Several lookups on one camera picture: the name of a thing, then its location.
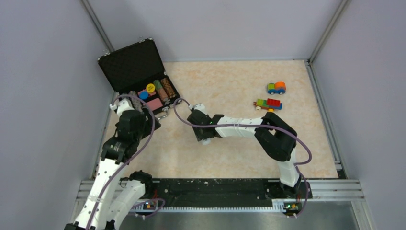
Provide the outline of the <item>white remote control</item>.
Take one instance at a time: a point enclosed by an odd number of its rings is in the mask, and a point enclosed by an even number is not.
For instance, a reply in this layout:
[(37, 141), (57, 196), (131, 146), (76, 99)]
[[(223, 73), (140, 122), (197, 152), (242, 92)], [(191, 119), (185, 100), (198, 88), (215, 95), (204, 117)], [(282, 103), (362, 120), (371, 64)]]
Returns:
[(211, 143), (211, 139), (210, 139), (210, 138), (207, 138), (207, 139), (202, 140), (202, 144), (203, 144), (203, 145), (208, 145), (208, 144), (210, 144), (210, 143)]

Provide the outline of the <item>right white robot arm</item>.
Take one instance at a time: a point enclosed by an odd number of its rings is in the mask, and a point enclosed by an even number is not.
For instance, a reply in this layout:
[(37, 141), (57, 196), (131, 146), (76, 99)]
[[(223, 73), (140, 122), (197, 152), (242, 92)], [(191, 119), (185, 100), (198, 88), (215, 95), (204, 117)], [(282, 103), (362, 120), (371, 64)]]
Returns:
[(255, 139), (266, 154), (277, 161), (282, 194), (294, 197), (300, 192), (300, 176), (294, 166), (297, 132), (275, 113), (244, 119), (219, 114), (210, 117), (192, 109), (187, 121), (193, 124), (198, 141), (226, 137)]

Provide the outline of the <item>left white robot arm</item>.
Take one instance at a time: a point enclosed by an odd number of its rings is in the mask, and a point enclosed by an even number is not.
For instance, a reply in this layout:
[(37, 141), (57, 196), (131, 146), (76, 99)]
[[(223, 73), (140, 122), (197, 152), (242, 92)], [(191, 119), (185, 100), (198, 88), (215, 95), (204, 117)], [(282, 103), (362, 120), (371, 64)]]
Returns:
[(144, 138), (151, 138), (160, 127), (158, 120), (147, 108), (118, 110), (116, 133), (102, 148), (97, 175), (86, 202), (67, 230), (117, 230), (140, 198), (153, 194), (152, 176), (134, 172), (123, 191), (114, 196), (129, 162), (140, 153), (138, 145)]

